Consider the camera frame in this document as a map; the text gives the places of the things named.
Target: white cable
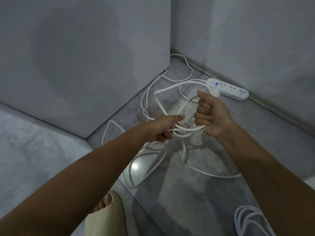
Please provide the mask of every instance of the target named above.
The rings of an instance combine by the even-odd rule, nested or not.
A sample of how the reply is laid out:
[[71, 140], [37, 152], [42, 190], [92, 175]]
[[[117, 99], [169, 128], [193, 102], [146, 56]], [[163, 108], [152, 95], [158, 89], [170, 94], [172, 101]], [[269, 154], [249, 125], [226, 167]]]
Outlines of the white cable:
[[[187, 99], [187, 101], [186, 101], [186, 102], [183, 104], [183, 106], [179, 109], [179, 111], [178, 111], [178, 113], [177, 113], [178, 115], [182, 112], [183, 108], [184, 108], [188, 103], [190, 103], [190, 102], [192, 102], [192, 101], [198, 102], [198, 100], [194, 100], [197, 96], [194, 96], [194, 97], [192, 97], [192, 98], [187, 98], [186, 96], [183, 95], [183, 93], [182, 93], [182, 91], [181, 91], [181, 86], [184, 85], [184, 84], [198, 84], [198, 85], [202, 85], [202, 86], [205, 87], [205, 89], [204, 89], [203, 91], [208, 90], [208, 91], [210, 92], [210, 94], [213, 95], [213, 96], [215, 96], [215, 97], [219, 97], [219, 95], [220, 95], [220, 91], [219, 91], [218, 89], [216, 89], [216, 88], [209, 87], [209, 86], [206, 84], [206, 81], [205, 81], [205, 80], [202, 80], [202, 79], [191, 79], [191, 80], [188, 80], [188, 79], [192, 76], [192, 73], [193, 73], [192, 67], [188, 64], [187, 59], [186, 59], [185, 56], [180, 55], [180, 54], [171, 54], [171, 56], [173, 56], [173, 55], [177, 55], [177, 56], [183, 57], [183, 58], [185, 59], [186, 65], [190, 68], [191, 73], [190, 73], [190, 75], [189, 75], [187, 78], [185, 78], [185, 79], [182, 79], [182, 80], [173, 80], [173, 79], [170, 79], [169, 77], [165, 76], [165, 74], [167, 73], [167, 69], [166, 69], [161, 75], [159, 75], [158, 77], [156, 77], [156, 78], [153, 80], [153, 82], [150, 84], [150, 86], [144, 91], [144, 93], [143, 93], [143, 95], [142, 95], [142, 97], [141, 97], [141, 101], [140, 101], [140, 106], [141, 106], [141, 108], [142, 108], [143, 115], [147, 118], [147, 121], [148, 121], [148, 120], [154, 120], [154, 118], [151, 118], [151, 117], [149, 116], [149, 113], [148, 113], [148, 107], [149, 107], [149, 104], [148, 104], [148, 96], [149, 96], [149, 92], [150, 92], [151, 87], [152, 87], [157, 81], [159, 81], [161, 78], [165, 78], [165, 79], [169, 80], [170, 82], [175, 82], [175, 83], [176, 83], [176, 84], [174, 84], [174, 85], [172, 85], [172, 86], [170, 86], [170, 87], [167, 87], [167, 88], [164, 88], [164, 89], [161, 89], [161, 90], [157, 90], [157, 91], [155, 91], [154, 94], [153, 94], [153, 97], [154, 97], [155, 101], [157, 102], [157, 104], [159, 105], [160, 109], [162, 110], [162, 112], [163, 112], [165, 115], [167, 115], [167, 112], [165, 111], [165, 109], [163, 108], [162, 104], [160, 103], [160, 101], [158, 100], [158, 98], [157, 98], [157, 96], [156, 96], [158, 93], [162, 93], [162, 92], [164, 92], [164, 91], [168, 91], [168, 90], [170, 90], [170, 89], [179, 87], [179, 92], [180, 92], [181, 96], [183, 96], [185, 99]], [[146, 98], [145, 98], [145, 99], [146, 99], [146, 101], [145, 101], [145, 104], [146, 104], [145, 107], [144, 107], [144, 105], [143, 105], [143, 99], [144, 99], [144, 97], [146, 97]], [[125, 130], [124, 130], [118, 123], [116, 123], [116, 122], [113, 121], [113, 120], [110, 120], [110, 121], [108, 122], [108, 125], [107, 125], [107, 127], [106, 127], [106, 129], [105, 129], [105, 131], [104, 131], [103, 137], [102, 137], [102, 145], [103, 145], [103, 142], [104, 142], [104, 136], [105, 136], [105, 134], [106, 134], [106, 132], [107, 132], [107, 130], [108, 130], [108, 126], [109, 126], [110, 123], [114, 123], [117, 127], [120, 128], [120, 130], [122, 130], [123, 132], [125, 132]], [[169, 130], [169, 131], [172, 131], [175, 136], [181, 138], [182, 145], [183, 145], [182, 162], [183, 162], [187, 167], [189, 167], [189, 168], [191, 168], [191, 169], [193, 169], [193, 170], [196, 170], [196, 171], [198, 171], [198, 172], [200, 172], [200, 173], [202, 173], [202, 174], [205, 174], [205, 175], [207, 175], [207, 176], [212, 176], [212, 177], [216, 177], [216, 178], [223, 178], [223, 179], [230, 179], [230, 178], [236, 178], [236, 177], [241, 176], [241, 174], [237, 174], [237, 175], [233, 175], [233, 176], [217, 176], [217, 175], [213, 175], [213, 174], [210, 174], [210, 173], [206, 173], [206, 172], [204, 172], [204, 171], [202, 171], [202, 170], [198, 170], [198, 169], [196, 169], [196, 168], [194, 168], [194, 167], [191, 167], [191, 166], [187, 165], [187, 163], [185, 162], [185, 159], [186, 159], [186, 158], [185, 158], [185, 155], [186, 155], [186, 154], [185, 154], [185, 153], [186, 153], [186, 145], [185, 145], [185, 143], [184, 143], [183, 138], [188, 137], [188, 136], [191, 136], [191, 135], [201, 134], [205, 128], [206, 128], [206, 126], [204, 126], [204, 125], [203, 125], [203, 126], [198, 126], [198, 127], [196, 127], [196, 128], [192, 128], [192, 129], [191, 129], [191, 128], [184, 128], [184, 127], [182, 127], [182, 126], [180, 126], [180, 125], [178, 125], [178, 124], [175, 124], [175, 127], [174, 127], [174, 128], [171, 128], [171, 129]], [[146, 143], [146, 144], [141, 148], [141, 150], [139, 151], [139, 153], [143, 152], [143, 151], [145, 150], [146, 146], [151, 145], [151, 144], [152, 144], [152, 143], [150, 143], [150, 144], [149, 144], [149, 143]], [[160, 159], [160, 161], [156, 164], [156, 166], [155, 166], [148, 174], [146, 174], [146, 175], [144, 176], [144, 178], [143, 178], [139, 183], [137, 183], [136, 185], [130, 186], [130, 185], [127, 183], [127, 181], [126, 181], [125, 176], [124, 176], [124, 172], [123, 172], [123, 179], [124, 179], [124, 181], [125, 181], [125, 184], [126, 184], [129, 188], [136, 188], [141, 182], [143, 182], [146, 178], [148, 178], [148, 176], [160, 165], [160, 163], [163, 161], [165, 155], [166, 155], [166, 154], [164, 153], [164, 155], [162, 156], [162, 158]]]
[[[247, 211], [249, 211], [249, 214], [247, 214], [244, 217], [243, 214]], [[261, 216], [262, 219], [267, 223], [269, 233], [258, 222], [251, 219], [253, 216], [256, 216], [256, 215]], [[238, 236], [244, 236], [246, 229], [247, 229], [247, 226], [250, 223], [254, 223], [255, 225], [257, 225], [266, 236], [276, 236], [276, 234], [272, 230], [270, 224], [268, 223], [268, 221], [267, 221], [266, 217], [264, 216], [264, 214], [262, 213], [262, 211], [256, 207], [254, 207], [254, 206], [240, 206], [240, 207], [238, 207], [235, 211], [235, 214], [234, 214], [234, 223], [235, 223], [235, 228], [236, 228], [236, 232], [237, 232]]]

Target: slipper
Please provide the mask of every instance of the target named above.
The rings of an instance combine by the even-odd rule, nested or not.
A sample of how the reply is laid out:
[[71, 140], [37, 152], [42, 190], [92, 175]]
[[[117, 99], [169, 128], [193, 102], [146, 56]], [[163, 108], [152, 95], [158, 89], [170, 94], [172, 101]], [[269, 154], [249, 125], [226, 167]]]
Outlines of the slipper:
[[89, 214], [85, 219], [85, 236], [126, 236], [124, 209], [119, 195], [110, 190], [112, 202], [109, 206], [95, 213]]

